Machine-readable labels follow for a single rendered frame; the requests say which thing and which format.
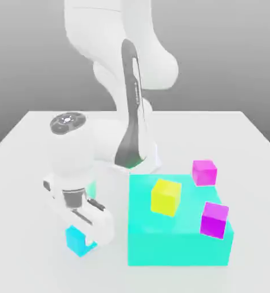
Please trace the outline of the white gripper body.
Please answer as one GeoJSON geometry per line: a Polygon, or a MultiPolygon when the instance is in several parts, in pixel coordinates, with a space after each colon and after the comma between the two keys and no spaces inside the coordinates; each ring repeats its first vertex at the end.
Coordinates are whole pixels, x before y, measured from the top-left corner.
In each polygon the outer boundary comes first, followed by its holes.
{"type": "Polygon", "coordinates": [[[62,201],[53,199],[53,209],[67,224],[92,237],[98,246],[105,246],[114,238],[113,215],[95,199],[83,199],[79,208],[67,208],[62,201]]]}

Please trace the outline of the small cyan cube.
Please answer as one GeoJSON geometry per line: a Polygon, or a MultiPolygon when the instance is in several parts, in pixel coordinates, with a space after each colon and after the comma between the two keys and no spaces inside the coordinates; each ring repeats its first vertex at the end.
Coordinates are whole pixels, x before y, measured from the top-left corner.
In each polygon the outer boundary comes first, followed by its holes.
{"type": "Polygon", "coordinates": [[[94,241],[86,244],[86,236],[73,225],[66,229],[65,235],[67,247],[79,257],[83,257],[97,246],[94,241]]]}

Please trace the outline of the large turquoise box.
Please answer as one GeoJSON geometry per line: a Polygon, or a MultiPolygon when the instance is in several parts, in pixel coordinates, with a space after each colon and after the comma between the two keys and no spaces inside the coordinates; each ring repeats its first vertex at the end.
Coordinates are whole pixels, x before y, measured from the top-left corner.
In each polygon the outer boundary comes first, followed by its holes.
{"type": "Polygon", "coordinates": [[[205,203],[221,204],[214,186],[197,187],[191,175],[130,175],[128,264],[130,266],[226,266],[234,231],[226,223],[224,237],[200,233],[205,203]],[[151,192],[158,179],[181,183],[174,217],[151,211],[151,192]]]}

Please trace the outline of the small purple-magenta cube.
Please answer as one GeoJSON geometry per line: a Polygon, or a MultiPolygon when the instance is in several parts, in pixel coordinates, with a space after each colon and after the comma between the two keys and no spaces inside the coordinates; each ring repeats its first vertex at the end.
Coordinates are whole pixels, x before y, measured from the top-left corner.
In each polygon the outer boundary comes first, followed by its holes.
{"type": "Polygon", "coordinates": [[[201,215],[200,233],[223,239],[228,212],[229,207],[207,201],[201,215]]]}

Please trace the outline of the small pink-magenta cube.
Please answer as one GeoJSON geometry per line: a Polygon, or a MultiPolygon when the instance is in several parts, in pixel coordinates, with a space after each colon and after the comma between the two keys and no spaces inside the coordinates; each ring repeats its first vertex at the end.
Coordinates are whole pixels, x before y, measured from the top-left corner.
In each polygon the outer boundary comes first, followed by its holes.
{"type": "Polygon", "coordinates": [[[192,179],[196,186],[213,186],[217,179],[217,167],[212,160],[194,160],[192,179]]]}

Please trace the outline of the small yellow cube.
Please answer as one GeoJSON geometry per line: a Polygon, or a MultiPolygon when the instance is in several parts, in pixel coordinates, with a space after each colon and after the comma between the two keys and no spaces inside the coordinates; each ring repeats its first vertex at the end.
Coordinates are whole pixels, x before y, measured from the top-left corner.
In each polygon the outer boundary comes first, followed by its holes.
{"type": "Polygon", "coordinates": [[[174,217],[181,200],[181,183],[158,179],[151,191],[152,212],[174,217]]]}

